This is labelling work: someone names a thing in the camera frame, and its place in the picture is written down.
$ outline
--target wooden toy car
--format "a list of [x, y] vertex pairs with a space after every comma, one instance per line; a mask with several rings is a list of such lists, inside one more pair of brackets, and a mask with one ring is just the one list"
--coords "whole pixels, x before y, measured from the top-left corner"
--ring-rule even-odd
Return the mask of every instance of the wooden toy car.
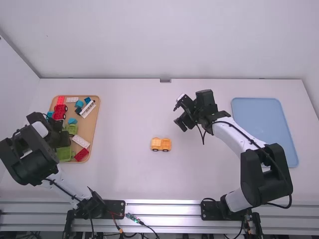
[[162, 150], [163, 152], [168, 152], [171, 150], [171, 140], [169, 138], [152, 138], [151, 141], [151, 150], [159, 151]]

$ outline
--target light blue mat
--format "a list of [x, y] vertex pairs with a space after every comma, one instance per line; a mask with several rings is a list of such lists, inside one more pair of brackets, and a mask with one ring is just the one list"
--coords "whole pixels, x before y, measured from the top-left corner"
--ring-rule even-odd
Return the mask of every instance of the light blue mat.
[[234, 98], [233, 117], [243, 129], [267, 144], [278, 143], [284, 150], [288, 167], [299, 160], [280, 101], [274, 98]]

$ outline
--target green lego brick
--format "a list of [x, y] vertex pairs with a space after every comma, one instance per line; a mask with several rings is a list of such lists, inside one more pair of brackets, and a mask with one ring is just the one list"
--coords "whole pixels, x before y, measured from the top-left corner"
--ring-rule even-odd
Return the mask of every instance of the green lego brick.
[[56, 154], [60, 159], [60, 162], [68, 162], [71, 160], [71, 148], [70, 147], [62, 147], [56, 149]]
[[76, 135], [78, 133], [78, 125], [68, 124], [66, 127], [64, 127], [63, 131], [68, 131], [69, 135]]

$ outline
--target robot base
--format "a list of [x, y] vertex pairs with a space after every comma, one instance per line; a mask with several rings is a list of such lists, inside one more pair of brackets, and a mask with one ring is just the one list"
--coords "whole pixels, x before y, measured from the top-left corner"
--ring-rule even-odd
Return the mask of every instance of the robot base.
[[202, 201], [200, 203], [201, 219], [203, 221], [242, 221], [245, 214], [251, 215], [250, 209], [226, 215], [222, 208], [223, 206], [219, 201]]
[[123, 219], [125, 216], [125, 201], [123, 200], [103, 200], [106, 205], [106, 210], [98, 217], [94, 219], [113, 219], [112, 213], [116, 213], [118, 215], [113, 214], [114, 219]]

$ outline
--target wooden tray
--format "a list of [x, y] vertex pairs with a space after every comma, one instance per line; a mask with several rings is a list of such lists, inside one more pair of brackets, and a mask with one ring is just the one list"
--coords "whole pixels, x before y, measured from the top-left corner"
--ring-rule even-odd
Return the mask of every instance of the wooden tray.
[[[57, 99], [59, 96], [56, 96], [53, 98], [50, 109], [48, 111], [54, 111], [54, 106], [57, 103]], [[66, 98], [67, 97], [78, 97], [79, 100], [84, 102], [84, 98], [90, 97], [91, 100], [95, 100], [95, 108], [90, 112], [90, 114], [84, 119], [78, 114], [75, 113], [76, 107], [75, 107], [75, 102], [73, 103], [67, 103]], [[92, 144], [93, 144], [93, 136], [94, 136], [94, 129], [95, 129], [95, 124], [96, 120], [98, 118], [98, 112], [99, 112], [99, 107], [100, 107], [100, 98], [98, 96], [64, 96], [64, 102], [63, 102], [67, 107], [68, 111], [65, 113], [66, 119], [64, 121], [64, 125], [68, 124], [69, 118], [76, 118], [78, 120], [77, 125], [78, 125], [78, 132], [77, 134], [88, 141], [90, 143], [90, 146], [87, 148], [89, 151], [89, 154], [86, 155], [81, 162], [76, 161], [75, 158], [72, 158], [71, 161], [65, 162], [65, 163], [84, 163], [86, 162], [91, 155], [91, 149], [92, 149]], [[71, 141], [71, 151], [74, 151], [75, 154], [77, 154], [79, 151], [81, 151], [83, 148], [78, 145], [76, 142]]]

